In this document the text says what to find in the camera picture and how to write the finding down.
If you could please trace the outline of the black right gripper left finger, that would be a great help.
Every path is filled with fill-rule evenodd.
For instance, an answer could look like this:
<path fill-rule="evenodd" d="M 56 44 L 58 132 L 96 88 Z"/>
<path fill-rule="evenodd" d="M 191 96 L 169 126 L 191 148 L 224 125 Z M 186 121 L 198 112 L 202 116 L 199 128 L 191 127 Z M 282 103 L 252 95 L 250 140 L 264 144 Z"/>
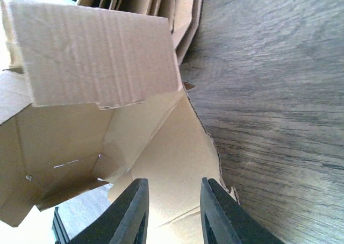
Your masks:
<path fill-rule="evenodd" d="M 70 243 L 146 243 L 148 217 L 148 179 L 137 178 Z"/>

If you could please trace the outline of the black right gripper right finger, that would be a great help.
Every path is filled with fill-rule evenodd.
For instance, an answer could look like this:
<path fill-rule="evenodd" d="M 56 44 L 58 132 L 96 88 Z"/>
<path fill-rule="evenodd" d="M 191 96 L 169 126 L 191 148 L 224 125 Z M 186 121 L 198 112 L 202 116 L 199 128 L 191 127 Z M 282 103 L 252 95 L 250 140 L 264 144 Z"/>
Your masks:
<path fill-rule="evenodd" d="M 205 243 L 282 243 L 213 178 L 202 178 L 200 215 Z"/>

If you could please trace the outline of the brown cardboard box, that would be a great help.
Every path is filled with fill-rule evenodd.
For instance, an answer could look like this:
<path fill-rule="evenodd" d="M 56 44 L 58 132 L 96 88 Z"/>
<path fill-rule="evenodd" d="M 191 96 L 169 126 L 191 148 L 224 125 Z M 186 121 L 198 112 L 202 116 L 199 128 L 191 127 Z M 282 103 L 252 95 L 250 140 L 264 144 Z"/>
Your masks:
<path fill-rule="evenodd" d="M 148 243 L 203 243 L 218 152 L 182 82 L 167 18 L 1 0 L 1 221 L 111 183 L 149 183 Z"/>

